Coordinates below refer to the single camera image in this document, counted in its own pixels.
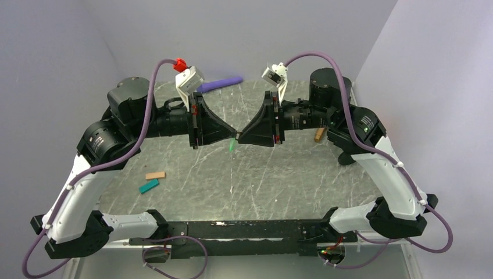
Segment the teal block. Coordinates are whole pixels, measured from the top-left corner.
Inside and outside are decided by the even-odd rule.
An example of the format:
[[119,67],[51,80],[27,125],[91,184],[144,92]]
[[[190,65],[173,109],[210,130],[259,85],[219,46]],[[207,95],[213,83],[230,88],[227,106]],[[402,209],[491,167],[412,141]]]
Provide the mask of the teal block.
[[139,191],[141,194],[143,194],[158,185],[159,185],[159,181],[157,179],[153,179],[147,182],[146,184],[144,184],[143,186],[140,186]]

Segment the gray backdrop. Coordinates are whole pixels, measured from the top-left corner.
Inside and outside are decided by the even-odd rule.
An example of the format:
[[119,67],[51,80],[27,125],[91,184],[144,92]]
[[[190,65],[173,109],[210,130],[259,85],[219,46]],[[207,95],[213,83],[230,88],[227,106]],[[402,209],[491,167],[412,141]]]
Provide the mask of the gray backdrop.
[[[447,253],[419,249],[424,278],[491,278],[493,2],[399,1],[356,79],[415,182],[438,195]],[[427,217],[419,242],[440,248]]]
[[[124,74],[149,75],[157,60],[183,57],[206,78],[257,79],[266,63],[302,51],[331,53],[354,80],[396,0],[84,0]],[[320,59],[296,62],[306,80]]]
[[[80,1],[1,1],[1,278],[23,278],[22,256],[35,237],[29,220],[55,201],[82,133],[119,80]],[[55,265],[42,246],[29,262],[32,273]]]

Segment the purple cable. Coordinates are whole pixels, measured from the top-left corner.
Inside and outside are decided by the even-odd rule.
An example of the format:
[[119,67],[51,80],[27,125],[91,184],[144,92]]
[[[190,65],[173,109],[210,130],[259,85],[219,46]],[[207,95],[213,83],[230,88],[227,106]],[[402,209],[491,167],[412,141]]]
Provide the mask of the purple cable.
[[[193,237],[189,237],[187,235],[181,235],[181,236],[177,236],[177,237],[168,237],[168,238],[164,238],[164,239],[148,239],[149,241],[152,241],[152,242],[164,242],[164,241],[169,241],[169,240],[173,240],[173,239],[182,239],[182,238],[186,238],[186,239],[190,239],[192,241],[195,241],[197,242],[200,247],[202,248],[203,250],[203,254],[204,254],[204,257],[205,257],[205,262],[203,263],[203,268],[199,271],[199,273],[193,277],[191,277],[190,279],[197,279],[198,277],[200,277],[202,275],[202,273],[205,271],[205,268],[207,267],[207,249],[205,249],[205,246],[196,238],[193,238]],[[146,250],[143,251],[142,253],[142,262],[144,263],[144,265],[146,267],[149,267],[150,269],[154,270],[155,272],[163,275],[163,276],[166,276],[170,279],[178,279],[176,277],[173,277],[167,273],[165,273],[164,271],[162,271],[161,269],[157,269],[156,267],[148,264],[146,261],[145,261],[145,254],[151,250],[164,250],[164,251],[168,251],[169,249],[165,248],[165,247],[161,247],[161,246],[154,246],[154,247],[150,247],[150,248],[147,248]]]
[[[357,146],[363,148],[364,150],[367,150],[367,151],[372,152],[372,153],[376,153],[376,154],[378,154],[378,155],[386,158],[394,166],[396,166],[396,168],[402,173],[402,175],[408,181],[408,183],[409,183],[409,185],[411,187],[411,190],[413,191],[413,193],[416,196],[416,198],[419,201],[422,200],[423,198],[419,194],[419,191],[417,189],[417,186],[414,183],[414,181],[412,180],[412,178],[409,175],[409,173],[403,167],[397,167],[398,162],[391,155],[389,155],[389,154],[387,154],[387,153],[385,153],[385,152],[383,152],[383,151],[381,151],[381,150],[379,150],[377,148],[374,148],[374,147],[371,147],[371,146],[368,146],[368,145],[364,144],[356,136],[356,133],[355,133],[355,130],[354,130],[354,126],[353,126],[353,122],[351,121],[351,112],[349,110],[348,93],[346,92],[346,86],[344,85],[344,79],[342,78],[342,73],[341,73],[341,70],[339,69],[339,66],[337,66],[336,62],[334,61],[334,59],[332,59],[332,57],[330,57],[330,56],[328,56],[328,55],[326,55],[325,53],[322,53],[322,52],[304,52],[304,53],[300,53],[299,55],[297,55],[297,56],[291,58],[290,60],[286,61],[286,63],[284,63],[284,66],[287,67],[293,61],[295,61],[295,60],[297,60],[297,59],[299,59],[301,57],[305,57],[305,56],[318,56],[320,58],[323,58],[326,61],[328,61],[328,63],[334,69],[335,76],[337,77],[337,81],[339,83],[339,88],[341,90],[342,107],[344,108],[344,116],[346,118],[346,123],[348,125],[349,135],[351,135],[351,139],[356,143]],[[444,253],[444,252],[448,251],[448,249],[450,249],[450,247],[452,246],[452,243],[453,243],[452,228],[450,228],[450,225],[447,223],[447,221],[438,212],[436,212],[431,206],[429,206],[428,204],[426,204],[424,207],[426,209],[428,209],[428,211],[430,211],[433,215],[435,215],[440,220],[440,222],[442,222],[442,224],[444,225],[445,229],[447,230],[447,236],[448,236],[447,243],[441,249],[431,249],[431,248],[425,247],[423,245],[420,245],[420,244],[418,244],[418,243],[416,243],[416,242],[414,242],[414,241],[412,241],[410,239],[407,239],[407,240],[411,244],[416,245],[417,247],[419,247],[419,248],[421,248],[421,249],[423,249],[423,250],[425,250],[427,252],[431,252],[431,253]]]
[[356,235],[359,236],[359,238],[361,238],[362,240],[364,240],[364,241],[366,241],[368,243],[371,243],[371,244],[389,244],[389,243],[397,242],[397,241],[401,240],[401,238],[399,238],[399,239],[389,239],[389,240],[385,240],[385,241],[370,240],[370,239],[362,236],[358,231],[356,232]]
[[[147,135],[147,130],[149,129],[149,122],[150,122],[150,119],[151,119],[151,105],[152,105],[152,100],[154,98],[154,85],[156,83],[156,78],[158,76],[158,71],[159,71],[159,68],[164,65],[164,64],[173,64],[175,65],[176,64],[176,61],[173,60],[173,59],[163,59],[161,61],[159,61],[159,63],[156,65],[156,67],[154,68],[154,71],[152,72],[152,75],[151,75],[151,80],[149,81],[149,90],[147,92],[147,102],[146,102],[146,105],[145,105],[145,113],[144,113],[144,122],[142,124],[142,130],[140,132],[140,135],[137,139],[137,142],[135,143],[134,147],[132,147],[132,149],[130,149],[125,155],[123,155],[122,157],[118,158],[118,159],[115,159],[111,162],[107,162],[107,163],[104,163],[104,164],[100,164],[100,165],[97,165],[97,166],[94,166],[94,167],[91,167],[87,170],[84,170],[82,171],[81,173],[79,173],[78,175],[76,175],[70,182],[69,182],[69,185],[71,186],[74,186],[79,180],[81,180],[82,178],[84,178],[86,175],[90,174],[90,173],[93,173],[93,172],[96,172],[96,171],[99,171],[99,170],[103,170],[103,169],[106,169],[108,167],[112,167],[112,166],[115,166],[125,160],[128,160],[129,158],[131,158],[133,156],[133,154],[136,153],[136,151],[138,151],[138,149],[140,148],[140,146],[142,145],[144,139],[145,139],[145,136]],[[68,194],[69,194],[70,190],[67,190],[67,189],[64,189],[62,191],[62,194],[60,195],[60,198],[58,199],[58,201],[55,203],[55,206],[53,207],[53,212],[51,213],[49,219],[48,219],[48,222],[47,224],[51,224],[53,222],[53,220],[55,219],[56,215],[58,214],[58,211],[60,211],[60,208],[62,207],[62,204],[63,202],[65,201],[65,199],[67,198]],[[34,241],[34,243],[29,247],[29,250],[27,251],[26,255],[24,256],[24,259],[22,260],[22,274],[26,277],[26,278],[29,278],[29,279],[38,279],[38,278],[43,278],[57,270],[59,270],[63,265],[65,265],[70,259],[66,259],[64,260],[61,264],[57,265],[56,267],[54,267],[53,269],[51,270],[48,270],[47,272],[45,273],[42,273],[42,274],[37,274],[37,275],[33,275],[33,274],[30,274],[29,271],[27,270],[27,261],[29,260],[29,257],[31,256],[34,248],[36,248],[36,246],[40,243],[41,239],[43,238],[43,236],[46,234],[46,229],[44,228],[40,234],[38,235],[38,237],[36,238],[36,240]]]
[[378,250],[378,252],[375,255],[373,255],[373,257],[371,257],[369,260],[367,260],[364,263],[357,264],[356,266],[339,266],[337,264],[334,265],[333,263],[326,262],[326,260],[320,254],[319,254],[319,258],[321,258],[324,261],[324,263],[326,262],[328,265],[333,266],[336,269],[359,269],[361,267],[367,266],[370,263],[373,263],[373,261],[376,260],[384,252],[387,245],[388,244],[385,244],[384,246],[382,246],[382,248],[380,248],[380,250]]

